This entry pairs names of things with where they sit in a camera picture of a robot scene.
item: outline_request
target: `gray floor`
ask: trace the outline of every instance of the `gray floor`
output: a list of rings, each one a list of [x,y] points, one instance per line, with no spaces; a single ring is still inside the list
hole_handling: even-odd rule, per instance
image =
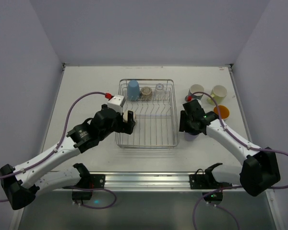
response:
[[[192,210],[201,193],[119,192],[115,206],[92,210],[72,205],[71,192],[51,192],[25,208],[19,230],[192,230]],[[95,192],[88,205],[104,206],[112,197]],[[241,230],[275,230],[265,194],[225,192],[221,203],[237,217]],[[222,210],[201,202],[199,230],[235,230],[235,221]]]

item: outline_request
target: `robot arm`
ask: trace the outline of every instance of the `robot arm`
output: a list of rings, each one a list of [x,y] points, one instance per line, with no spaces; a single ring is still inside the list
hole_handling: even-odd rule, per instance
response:
[[[90,183],[90,173],[83,164],[75,164],[65,171],[50,171],[64,161],[97,146],[112,132],[131,134],[135,126],[133,112],[128,111],[127,120],[124,120],[122,113],[124,103],[123,96],[115,95],[107,105],[102,105],[102,109],[94,118],[86,119],[69,131],[60,146],[57,147],[56,144],[15,167],[9,164],[3,166],[0,169],[1,176],[20,171],[14,176],[1,179],[1,186],[12,208],[14,210],[23,208],[37,195],[57,188],[72,185],[87,187]]]
[[[218,141],[236,159],[242,167],[228,166],[221,163],[215,164],[206,172],[208,181],[227,182],[239,184],[247,193],[257,196],[267,188],[280,181],[280,174],[276,155],[274,152],[255,151],[250,147],[260,149],[259,146],[252,144],[234,130],[226,128],[243,143],[245,147],[234,140],[223,128],[214,112],[205,113],[197,100],[183,104],[185,110],[180,112],[180,132],[188,132],[191,135],[204,133]]]

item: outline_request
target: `beige cup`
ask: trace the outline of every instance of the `beige cup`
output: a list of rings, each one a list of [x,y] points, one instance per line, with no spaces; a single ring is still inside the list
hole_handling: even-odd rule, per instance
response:
[[[224,100],[226,95],[227,95],[227,89],[222,85],[216,85],[215,87],[213,87],[210,94],[210,96],[212,96],[213,99],[215,99],[217,104],[220,104]],[[208,98],[207,101],[210,104],[215,105],[215,103],[210,98]]]

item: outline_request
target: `rack wire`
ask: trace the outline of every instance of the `rack wire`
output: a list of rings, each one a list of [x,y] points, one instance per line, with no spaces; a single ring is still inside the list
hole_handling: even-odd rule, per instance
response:
[[[139,98],[130,101],[127,98],[128,82],[133,79],[122,79],[119,95],[125,102],[123,112],[128,110],[136,114],[137,124],[131,135],[117,133],[115,140],[122,148],[172,148],[178,145],[178,122],[175,102],[174,82],[170,79],[135,79],[140,89],[148,86],[152,89],[151,98]],[[164,85],[164,95],[155,96],[158,83]]]

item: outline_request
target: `white table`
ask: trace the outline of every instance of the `white table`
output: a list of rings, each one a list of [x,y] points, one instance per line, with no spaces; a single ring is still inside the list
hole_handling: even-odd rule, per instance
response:
[[[228,68],[225,67],[66,67],[60,91],[51,118],[44,150],[55,144],[61,137],[63,125],[71,104],[81,95],[102,91],[116,94],[119,81],[130,79],[172,79],[175,84],[178,120],[184,97],[193,84],[201,84],[205,92],[210,93],[215,85],[223,85],[228,95],[222,102],[229,108],[227,124],[243,137],[247,138],[240,113],[234,86]],[[93,117],[106,103],[102,95],[92,95],[82,99],[74,108],[68,129]],[[214,106],[202,98],[206,112]],[[80,156],[70,159],[55,170],[63,170],[75,163],[83,163],[94,172],[194,172],[207,168],[217,162],[239,165],[239,162],[225,148],[213,139],[201,134],[195,141],[187,142],[179,133],[177,147],[165,150],[121,149],[111,134],[99,145]]]

